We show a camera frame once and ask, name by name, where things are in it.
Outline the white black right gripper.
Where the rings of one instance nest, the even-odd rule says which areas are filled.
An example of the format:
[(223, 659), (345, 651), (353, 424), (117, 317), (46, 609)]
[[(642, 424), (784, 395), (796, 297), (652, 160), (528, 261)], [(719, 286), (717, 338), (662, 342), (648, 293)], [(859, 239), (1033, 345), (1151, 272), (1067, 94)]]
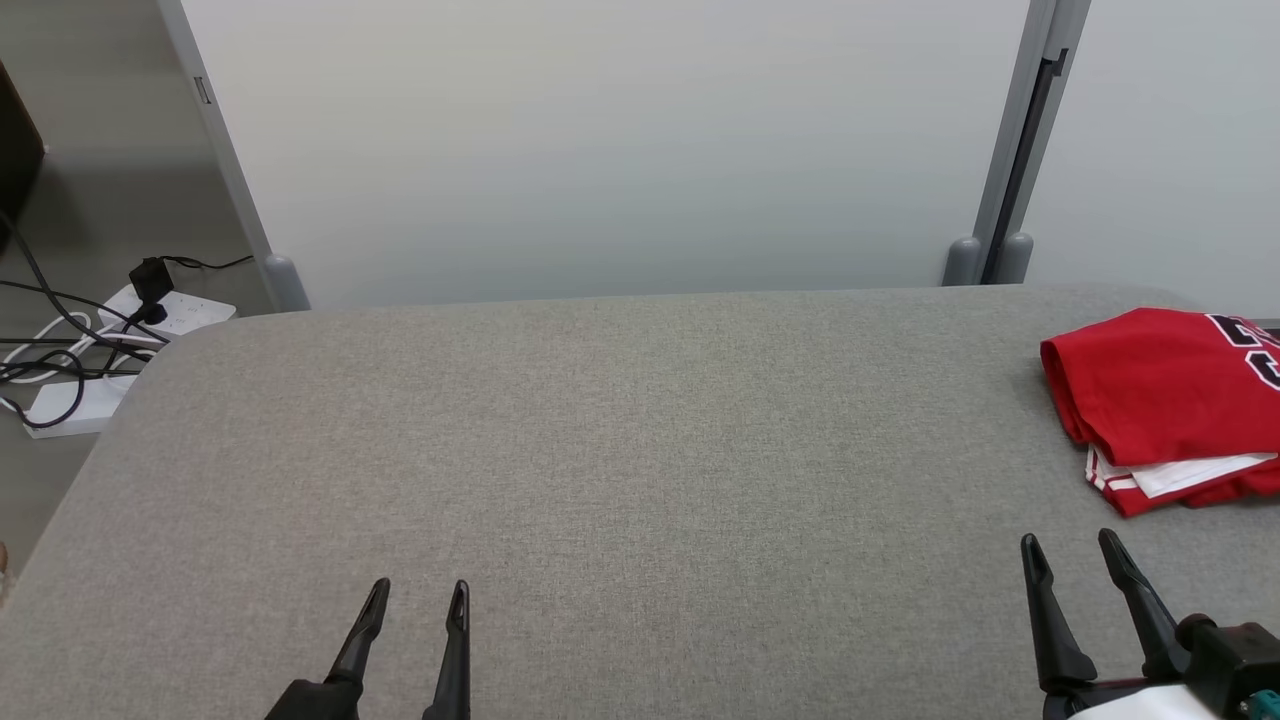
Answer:
[[(1117, 533), (1098, 532), (1112, 584), (1125, 598), (1151, 682), (1179, 682), (1190, 660), (1172, 615)], [(1151, 684), (1138, 678), (1093, 683), (1097, 669), (1068, 624), (1053, 591), (1053, 571), (1032, 533), (1020, 539), (1021, 568), (1043, 719), (1235, 719), (1235, 683)]]

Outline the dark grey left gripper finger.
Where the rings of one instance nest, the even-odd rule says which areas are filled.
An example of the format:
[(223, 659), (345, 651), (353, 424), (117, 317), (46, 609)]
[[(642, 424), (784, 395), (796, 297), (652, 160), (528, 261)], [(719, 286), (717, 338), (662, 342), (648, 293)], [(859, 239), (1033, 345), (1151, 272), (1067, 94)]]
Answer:
[(390, 580), (374, 584), (323, 682), (293, 680), (268, 719), (356, 719), (374, 642), (381, 633)]
[(470, 588), (458, 579), (445, 615), (445, 650), (431, 703), (421, 719), (471, 719)]

